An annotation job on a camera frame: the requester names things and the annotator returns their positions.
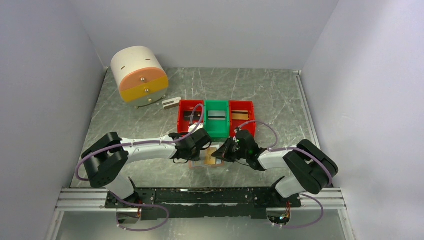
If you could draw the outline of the gold credit card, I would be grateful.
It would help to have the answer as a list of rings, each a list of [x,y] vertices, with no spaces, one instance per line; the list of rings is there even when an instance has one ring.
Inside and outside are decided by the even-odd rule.
[[[232,111],[231,118],[236,121],[248,121],[249,120],[249,112],[247,110],[240,111]]]

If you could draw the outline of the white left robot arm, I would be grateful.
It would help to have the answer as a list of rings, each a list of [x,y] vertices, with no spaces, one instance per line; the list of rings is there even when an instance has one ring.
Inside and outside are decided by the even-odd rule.
[[[121,174],[122,169],[132,163],[146,160],[200,160],[201,151],[212,144],[212,138],[203,128],[194,132],[170,133],[158,138],[129,139],[109,132],[89,147],[82,155],[77,167],[84,167],[86,178],[75,170],[80,181],[89,182],[92,188],[106,188],[118,196],[126,208],[134,207],[139,200],[135,185]]]

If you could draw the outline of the tan leather card holder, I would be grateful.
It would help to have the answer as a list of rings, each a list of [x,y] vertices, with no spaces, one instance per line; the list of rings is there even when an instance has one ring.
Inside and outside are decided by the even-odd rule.
[[[216,157],[213,157],[212,154],[220,148],[219,144],[211,145],[206,150],[200,152],[199,161],[190,161],[189,168],[206,168],[206,167],[222,167],[224,162]]]

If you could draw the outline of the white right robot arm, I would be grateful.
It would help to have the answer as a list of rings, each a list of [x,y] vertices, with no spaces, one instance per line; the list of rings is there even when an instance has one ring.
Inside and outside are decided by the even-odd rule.
[[[256,171],[289,170],[290,176],[283,176],[272,186],[269,199],[275,207],[282,207],[296,194],[319,194],[339,172],[336,163],[307,139],[295,146],[268,149],[259,147],[247,130],[227,139],[212,157],[228,163],[245,160]]]

